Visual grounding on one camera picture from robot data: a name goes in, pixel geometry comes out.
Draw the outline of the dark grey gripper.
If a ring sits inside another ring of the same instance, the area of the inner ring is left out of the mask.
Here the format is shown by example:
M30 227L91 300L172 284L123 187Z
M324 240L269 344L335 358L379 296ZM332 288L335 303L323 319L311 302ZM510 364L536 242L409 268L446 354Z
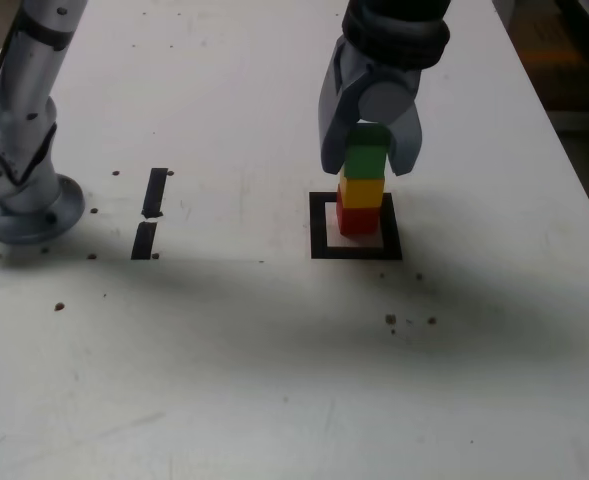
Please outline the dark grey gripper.
M345 38L339 38L319 97L321 166L336 175L346 160L347 140L361 119L386 128L388 159L396 176L410 173L422 146L422 128L415 105L419 70L369 65Z

